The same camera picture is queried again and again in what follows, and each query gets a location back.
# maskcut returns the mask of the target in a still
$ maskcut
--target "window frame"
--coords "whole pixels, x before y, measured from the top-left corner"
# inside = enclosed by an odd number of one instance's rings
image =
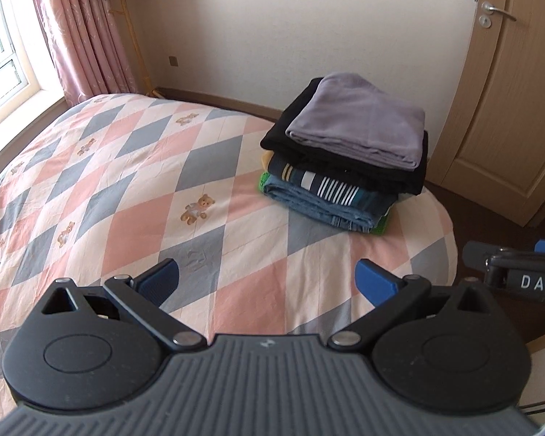
[[[41,90],[36,75],[28,59],[24,44],[20,36],[19,27],[16,23],[15,14],[12,9],[11,0],[0,0],[1,17],[3,19],[6,34],[9,36],[10,44],[13,49],[13,55],[8,56],[3,62],[8,63],[10,59],[14,60],[19,76],[26,80],[25,86],[17,86],[0,100],[0,123],[10,115],[16,108],[20,107],[25,101]]]

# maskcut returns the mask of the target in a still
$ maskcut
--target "purple folded garment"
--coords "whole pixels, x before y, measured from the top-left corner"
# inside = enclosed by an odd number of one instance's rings
[[[286,135],[378,167],[414,170],[422,157],[424,110],[358,74],[325,77]]]

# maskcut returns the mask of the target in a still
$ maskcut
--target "bed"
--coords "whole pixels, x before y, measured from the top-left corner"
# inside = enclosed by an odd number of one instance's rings
[[[164,311],[218,332],[319,333],[369,312],[353,285],[368,257],[398,276],[455,278],[451,220],[424,189],[385,235],[337,230],[265,198],[245,113],[136,94],[96,96],[58,118],[0,175],[0,359],[49,284],[99,285],[166,257],[180,284]],[[0,419],[14,406],[0,366]]]

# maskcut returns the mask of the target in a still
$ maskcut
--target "door frame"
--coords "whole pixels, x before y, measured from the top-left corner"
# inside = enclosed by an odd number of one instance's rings
[[[428,162],[426,179],[442,185],[448,170],[458,153],[463,139],[478,108],[481,95],[491,71],[494,53],[498,47],[503,18],[495,18],[490,28],[478,24],[482,14],[480,5],[490,1],[499,8],[507,7],[507,0],[478,0],[472,27],[472,36],[460,82],[456,90],[446,123]]]

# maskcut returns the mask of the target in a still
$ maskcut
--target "blue denim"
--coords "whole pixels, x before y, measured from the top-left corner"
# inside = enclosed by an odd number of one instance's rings
[[[336,205],[313,195],[302,187],[269,176],[263,185],[263,193],[279,203],[309,218],[337,228],[359,233],[370,233],[391,205],[376,205],[375,213],[368,213],[350,206]]]

